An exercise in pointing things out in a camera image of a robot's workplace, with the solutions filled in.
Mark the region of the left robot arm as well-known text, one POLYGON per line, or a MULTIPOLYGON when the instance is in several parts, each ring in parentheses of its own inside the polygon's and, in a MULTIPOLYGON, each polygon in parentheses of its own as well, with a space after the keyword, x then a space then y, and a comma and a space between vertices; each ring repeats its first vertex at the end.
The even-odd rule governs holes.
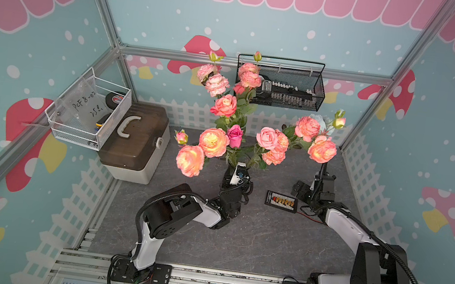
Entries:
POLYGON ((108 284, 168 284, 173 267, 156 261, 164 240, 190 222, 213 230, 227 226, 240 215, 252 192, 248 173, 227 171, 215 198, 205 199, 184 183, 148 199, 135 217, 136 246, 127 257, 117 254, 111 258, 108 284))

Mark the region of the pink rose stem bunch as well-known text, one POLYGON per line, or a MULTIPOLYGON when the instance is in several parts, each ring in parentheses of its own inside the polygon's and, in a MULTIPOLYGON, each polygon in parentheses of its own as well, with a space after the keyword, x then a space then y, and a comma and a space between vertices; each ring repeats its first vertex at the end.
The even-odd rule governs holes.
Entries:
POLYGON ((225 158, 229 164, 234 161, 233 152, 229 150, 230 138, 218 128, 204 130, 195 145, 188 143, 189 135, 185 130, 175 131, 175 140, 180 145, 176 155, 176 165, 186 177, 196 177, 203 170, 205 163, 211 158, 225 158))

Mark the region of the orange pink rose spray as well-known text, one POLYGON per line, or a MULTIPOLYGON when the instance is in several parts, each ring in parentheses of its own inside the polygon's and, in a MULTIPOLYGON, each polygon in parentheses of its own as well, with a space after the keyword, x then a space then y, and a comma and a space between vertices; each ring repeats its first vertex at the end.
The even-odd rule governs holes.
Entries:
POLYGON ((281 164, 287 157, 287 151, 296 147, 306 150, 311 161, 319 164, 328 163, 337 155, 338 150, 332 138, 321 132, 320 124, 312 117, 302 117, 293 126, 275 130, 279 136, 278 145, 263 155, 264 160, 259 156, 259 146, 256 143, 257 159, 263 167, 281 164))

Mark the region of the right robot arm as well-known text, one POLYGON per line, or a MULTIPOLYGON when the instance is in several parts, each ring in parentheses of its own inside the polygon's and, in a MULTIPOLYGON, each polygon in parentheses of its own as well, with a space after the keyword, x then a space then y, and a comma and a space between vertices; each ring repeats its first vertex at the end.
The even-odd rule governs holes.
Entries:
POLYGON ((311 273, 305 284, 419 284, 399 245, 382 241, 345 204, 335 199, 336 177, 323 164, 309 186, 297 182, 293 194, 321 224, 332 229, 354 254, 350 274, 311 273))

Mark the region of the light pink rose stem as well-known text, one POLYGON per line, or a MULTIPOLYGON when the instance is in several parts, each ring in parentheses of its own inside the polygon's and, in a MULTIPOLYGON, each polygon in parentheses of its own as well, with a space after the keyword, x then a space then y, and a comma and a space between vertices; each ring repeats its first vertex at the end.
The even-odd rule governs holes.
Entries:
POLYGON ((264 154, 273 151, 278 145, 278 133, 275 129, 264 127, 256 134, 257 145, 259 146, 259 156, 264 160, 264 154))

